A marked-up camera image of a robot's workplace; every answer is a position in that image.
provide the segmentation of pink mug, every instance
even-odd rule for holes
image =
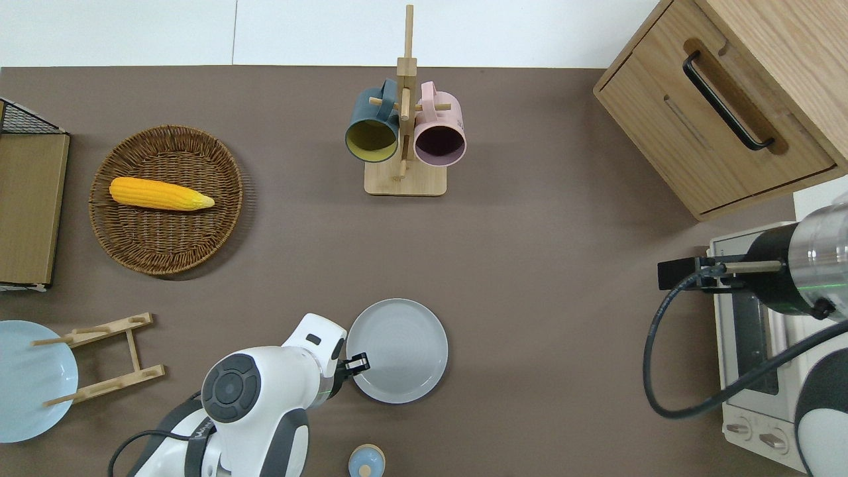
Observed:
[[[466,153],[466,132],[462,125],[462,109],[454,95],[436,91],[432,81],[421,84],[421,112],[416,113],[413,148],[425,164],[446,167],[456,164]],[[436,104],[450,104],[446,111],[436,111]]]

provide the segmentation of mug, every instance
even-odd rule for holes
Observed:
[[[371,104],[368,98],[380,98],[382,104]],[[370,87],[360,93],[344,134],[348,150],[365,162],[383,162],[398,150],[398,83],[387,79],[382,87]]]
[[[447,167],[466,153],[466,132],[462,109],[454,95],[436,91],[432,81],[421,84],[421,112],[416,113],[413,148],[425,164]],[[447,111],[436,111],[436,104],[450,104]]]

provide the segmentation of oven knob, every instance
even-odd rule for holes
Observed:
[[[738,434],[739,437],[742,437],[746,441],[750,439],[750,424],[748,424],[748,420],[745,418],[739,418],[738,423],[733,424],[725,424],[724,429],[727,432],[732,432],[734,434]]]
[[[763,441],[766,446],[771,447],[781,454],[789,452],[788,439],[786,434],[780,429],[772,429],[769,434],[760,434],[760,441]]]

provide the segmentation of round woven tray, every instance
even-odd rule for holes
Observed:
[[[118,204],[116,177],[193,188],[215,200],[208,209],[156,210]],[[209,259],[230,236],[242,210],[242,175],[226,146],[187,126],[159,126],[128,137],[94,176],[88,212],[98,242],[124,267],[148,275],[184,272]]]

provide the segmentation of black cable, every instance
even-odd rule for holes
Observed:
[[[671,291],[668,292],[668,295],[666,295],[665,300],[662,301],[660,307],[656,310],[656,314],[654,315],[654,321],[650,324],[650,328],[648,330],[648,339],[644,343],[644,354],[642,357],[642,384],[644,386],[644,393],[648,397],[648,403],[650,403],[650,406],[654,409],[654,411],[656,411],[656,413],[661,415],[663,418],[691,418],[693,416],[697,416],[698,414],[710,411],[721,405],[726,400],[735,396],[737,393],[747,388],[751,384],[754,384],[756,381],[761,379],[766,373],[770,373],[774,369],[783,366],[785,363],[792,361],[800,354],[809,351],[811,348],[821,345],[825,341],[831,340],[832,338],[835,338],[840,334],[848,332],[848,320],[836,323],[833,326],[829,326],[823,329],[822,331],[819,331],[816,334],[812,334],[807,338],[795,343],[794,345],[790,346],[777,356],[764,362],[761,362],[756,367],[751,369],[748,373],[745,373],[743,376],[733,382],[730,386],[719,391],[713,396],[710,396],[701,404],[674,411],[666,409],[661,406],[659,402],[657,402],[656,396],[654,396],[654,389],[650,383],[650,355],[654,349],[654,338],[656,337],[656,330],[659,328],[660,321],[662,320],[663,315],[665,315],[666,313],[666,309],[668,309],[668,306],[671,305],[672,300],[674,300],[675,296],[677,296],[681,291],[695,283],[698,278],[716,276],[722,274],[723,272],[724,265],[718,264],[714,267],[702,268],[698,272],[692,273],[688,277],[684,278]]]
[[[109,477],[114,477],[114,463],[115,463],[115,461],[118,460],[118,456],[120,455],[121,452],[124,451],[124,448],[129,446],[134,440],[139,439],[141,437],[144,437],[145,435],[162,435],[164,437],[170,437],[171,439],[177,439],[179,441],[188,441],[188,439],[189,439],[188,435],[174,434],[173,432],[168,432],[167,430],[160,430],[160,429],[151,429],[151,430],[145,430],[145,431],[139,432],[138,434],[133,435],[131,438],[129,438],[126,441],[124,441],[123,443],[121,443],[121,445],[118,446],[118,449],[114,452],[114,454],[112,454],[112,458],[109,460],[109,469],[108,469],[108,476]]]

